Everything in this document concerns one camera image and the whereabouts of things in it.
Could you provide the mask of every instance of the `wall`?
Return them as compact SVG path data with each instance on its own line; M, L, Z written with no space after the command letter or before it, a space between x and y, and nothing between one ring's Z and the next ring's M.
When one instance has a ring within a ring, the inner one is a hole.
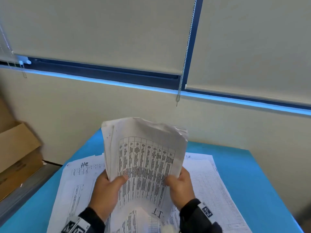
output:
M251 151L289 210L311 203L311 118L175 94L0 69L0 91L17 119L64 163L102 121L142 117L189 130L190 140Z

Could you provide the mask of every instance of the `blue tabletop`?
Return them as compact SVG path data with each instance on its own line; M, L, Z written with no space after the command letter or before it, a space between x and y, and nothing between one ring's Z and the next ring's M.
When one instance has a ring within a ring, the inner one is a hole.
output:
M67 162L104 151L98 130ZM189 142L187 152L210 154L233 201L253 233L302 230L247 150ZM60 168L1 228L0 233L47 231L63 168Z

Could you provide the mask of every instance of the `person's right hand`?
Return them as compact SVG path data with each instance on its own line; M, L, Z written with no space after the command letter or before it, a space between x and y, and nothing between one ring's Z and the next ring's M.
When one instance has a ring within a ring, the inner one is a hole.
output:
M171 199L179 211L190 200L195 199L190 174L184 167L181 167L179 178L168 175L165 184L169 186Z

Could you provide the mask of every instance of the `brown cardboard box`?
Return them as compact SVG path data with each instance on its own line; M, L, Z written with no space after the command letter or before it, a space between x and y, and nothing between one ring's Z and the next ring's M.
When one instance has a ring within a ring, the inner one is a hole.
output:
M34 150L0 173L0 201L42 166L42 155L38 150Z
M0 201L42 167L40 141L0 98Z

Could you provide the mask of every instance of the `paper held in hands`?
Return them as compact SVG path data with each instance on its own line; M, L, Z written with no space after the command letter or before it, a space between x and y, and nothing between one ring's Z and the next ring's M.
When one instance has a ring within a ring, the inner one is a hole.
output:
M137 207L166 221L173 203L164 180L169 174L180 174L187 130L141 118L106 121L101 129L109 180L124 174L129 177L119 190L118 203L111 214L111 232L118 230Z

